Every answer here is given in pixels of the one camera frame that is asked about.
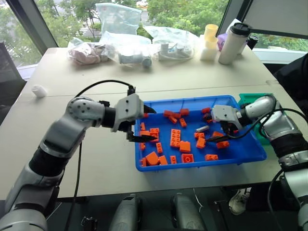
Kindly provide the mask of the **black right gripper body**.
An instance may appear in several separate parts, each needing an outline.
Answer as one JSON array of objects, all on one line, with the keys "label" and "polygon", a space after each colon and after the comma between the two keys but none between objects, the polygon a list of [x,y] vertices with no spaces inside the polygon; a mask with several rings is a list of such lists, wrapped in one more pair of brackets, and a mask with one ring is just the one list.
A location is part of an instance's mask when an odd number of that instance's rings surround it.
[{"label": "black right gripper body", "polygon": [[226,135],[235,135],[239,131],[235,124],[227,121],[221,121],[220,125]]}]

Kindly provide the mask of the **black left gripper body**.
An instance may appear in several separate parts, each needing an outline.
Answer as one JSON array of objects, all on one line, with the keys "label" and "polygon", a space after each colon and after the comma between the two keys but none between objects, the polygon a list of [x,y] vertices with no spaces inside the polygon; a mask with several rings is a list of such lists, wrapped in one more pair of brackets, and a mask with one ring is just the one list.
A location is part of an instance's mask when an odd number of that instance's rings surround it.
[{"label": "black left gripper body", "polygon": [[124,121],[119,126],[119,131],[126,133],[126,138],[128,141],[136,141],[134,132],[132,131],[133,125],[135,125],[135,121]]}]

